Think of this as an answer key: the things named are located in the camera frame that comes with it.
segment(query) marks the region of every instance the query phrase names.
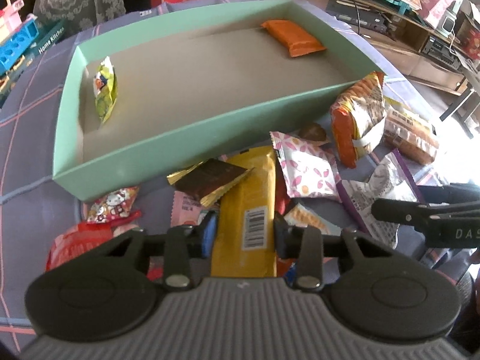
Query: snack packet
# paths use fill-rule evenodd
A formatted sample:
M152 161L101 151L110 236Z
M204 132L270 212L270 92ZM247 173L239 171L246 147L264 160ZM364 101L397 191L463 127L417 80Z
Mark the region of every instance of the snack packet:
M319 229L322 234L326 235L339 236L342 232L340 227L328 222L326 219L323 219L321 216L316 214L316 212L304 207L301 203L298 203L294 208L292 208L288 214L284 216L284 218L291 226L313 226Z
M330 107L332 132L340 161L355 168L357 159L380 143L386 120L381 72L373 72L348 88Z
M96 248L113 238L109 223L88 224L81 222L55 238L50 248L45 270L58 266Z
M383 139L421 165L431 164L439 149L431 124L407 109L388 108Z
M263 28L288 48L291 57L326 50L315 37L290 20L268 20Z
M230 188L238 184L251 169L210 158L166 177L177 191L190 195L204 207L210 207Z
M385 156L367 182L342 180L337 188L345 209L357 221L360 230L393 249L397 246L399 225L377 221L371 214L371 205L376 198L423 201L398 149Z
M97 74L93 79L93 92L95 109L103 124L112 114L117 101L117 77L110 57L106 57L98 67Z
M222 197L212 254L212 276L275 276L273 149L270 146L250 149L231 157L228 162L253 170Z
M291 198L329 198L340 201L335 156L311 143L281 132L270 132Z
M170 216L170 227L181 225L200 225L203 218L209 211L218 211L218 205L210 209L203 207L191 196L186 193L175 191L173 193L172 214Z
M88 211L87 223L108 223L127 218L138 194L138 187L120 188L95 200Z

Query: electronic device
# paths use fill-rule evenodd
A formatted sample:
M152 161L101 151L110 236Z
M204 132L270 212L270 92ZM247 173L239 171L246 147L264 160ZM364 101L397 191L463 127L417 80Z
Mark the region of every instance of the electronic device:
M338 20L355 26L358 26L358 16L360 16L360 27L386 34L387 22L385 17L371 10L366 5L361 3L356 4L358 7L358 15L357 8L350 0L328 0L325 11L329 15L335 16Z
M275 214L278 256L298 259L293 287L226 277L195 287L189 260L205 257L205 231L131 230L44 273L25 295L38 337L21 358L468 358L446 337L460 311L455 287L365 234L322 235ZM164 256L162 283L146 278L153 255ZM323 281L323 257L338 258L332 284Z
M448 44L433 36L428 37L421 53L434 59L438 64L455 71L461 66L460 59L450 52Z
M445 11L445 14L443 14L443 17L436 28L436 30L446 38L448 38L448 35L450 35L455 26L457 13L460 9L460 5L462 5L462 2L463 0L453 0L452 4Z

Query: hello kitty wrapper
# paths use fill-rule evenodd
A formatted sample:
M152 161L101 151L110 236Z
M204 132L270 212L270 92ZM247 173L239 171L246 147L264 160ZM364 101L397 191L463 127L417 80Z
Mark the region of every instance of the hello kitty wrapper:
M88 212L87 223L108 223L127 218L138 194L138 187L121 188L95 200Z
M270 132L291 198L328 198L340 202L335 156L303 139Z

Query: pink floral wrapper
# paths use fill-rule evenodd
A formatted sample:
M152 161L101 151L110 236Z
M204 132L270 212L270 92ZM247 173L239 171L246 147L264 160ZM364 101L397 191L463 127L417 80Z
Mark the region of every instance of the pink floral wrapper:
M270 132L291 198L328 198L340 202L336 183L340 181L332 153L303 139Z

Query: biscuit package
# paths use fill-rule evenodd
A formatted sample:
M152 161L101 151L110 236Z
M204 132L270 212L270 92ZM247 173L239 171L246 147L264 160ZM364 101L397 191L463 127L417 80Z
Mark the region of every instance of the biscuit package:
M293 21L268 20L262 27L289 50L291 57L326 50L323 44Z
M346 167L355 168L357 159L371 153L382 139L386 121L384 75L370 73L341 93L330 107L333 136Z

